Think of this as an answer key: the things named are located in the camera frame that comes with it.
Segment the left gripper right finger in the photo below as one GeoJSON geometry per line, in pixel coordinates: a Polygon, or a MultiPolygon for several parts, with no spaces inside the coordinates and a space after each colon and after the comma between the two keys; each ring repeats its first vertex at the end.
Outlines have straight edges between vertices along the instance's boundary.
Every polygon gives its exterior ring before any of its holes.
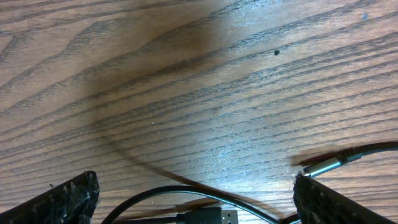
{"type": "Polygon", "coordinates": [[[394,224],[393,221],[302,174],[296,176],[293,199],[302,223],[394,224]]]}

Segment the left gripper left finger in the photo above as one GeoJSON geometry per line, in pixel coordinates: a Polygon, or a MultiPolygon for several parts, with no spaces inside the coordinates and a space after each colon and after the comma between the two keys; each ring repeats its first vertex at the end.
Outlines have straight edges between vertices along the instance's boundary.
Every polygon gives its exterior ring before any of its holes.
{"type": "Polygon", "coordinates": [[[96,172],[89,170],[1,213],[2,224],[90,223],[100,194],[96,172]]]}

